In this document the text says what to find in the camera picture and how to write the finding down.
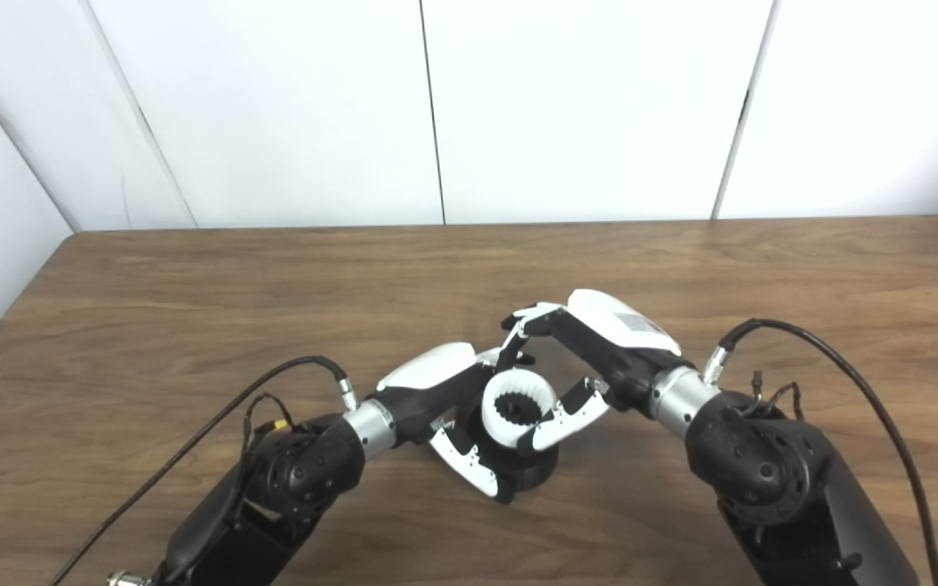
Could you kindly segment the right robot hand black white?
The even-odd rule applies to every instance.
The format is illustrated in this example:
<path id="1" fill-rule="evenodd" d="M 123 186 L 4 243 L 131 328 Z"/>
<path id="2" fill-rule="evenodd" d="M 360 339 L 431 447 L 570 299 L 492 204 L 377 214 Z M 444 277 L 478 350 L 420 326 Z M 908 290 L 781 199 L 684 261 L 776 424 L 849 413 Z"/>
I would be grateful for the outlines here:
<path id="1" fill-rule="evenodd" d="M 609 409 L 637 411 L 685 439 L 720 389 L 682 355 L 665 330 L 618 298 L 576 289 L 565 304 L 536 303 L 511 313 L 496 370 L 513 367 L 531 338 L 550 336 L 595 371 L 547 409 L 516 441 L 521 455 L 548 450 L 591 426 Z"/>

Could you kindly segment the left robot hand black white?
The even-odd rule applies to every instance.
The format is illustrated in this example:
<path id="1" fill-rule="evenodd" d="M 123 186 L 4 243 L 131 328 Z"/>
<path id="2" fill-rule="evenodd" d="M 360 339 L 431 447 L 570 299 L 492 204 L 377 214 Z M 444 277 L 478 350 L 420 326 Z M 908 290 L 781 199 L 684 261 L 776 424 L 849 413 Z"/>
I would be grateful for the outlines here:
<path id="1" fill-rule="evenodd" d="M 445 343 L 413 357 L 380 379 L 361 400 L 349 378 L 338 382 L 343 419 L 369 462 L 405 443 L 432 446 L 436 455 L 484 496 L 513 501 L 509 481 L 484 463 L 480 446 L 444 415 L 483 393 L 496 372 L 499 348 L 477 352 L 470 343 Z"/>

